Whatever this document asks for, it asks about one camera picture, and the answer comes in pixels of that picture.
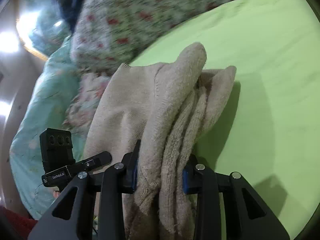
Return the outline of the person's left hand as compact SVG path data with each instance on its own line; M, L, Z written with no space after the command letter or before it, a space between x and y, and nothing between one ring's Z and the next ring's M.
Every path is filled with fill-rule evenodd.
M54 192L53 192L53 197L54 197L55 199L57 199L57 198L59 197L59 195L60 195L60 191L54 191Z

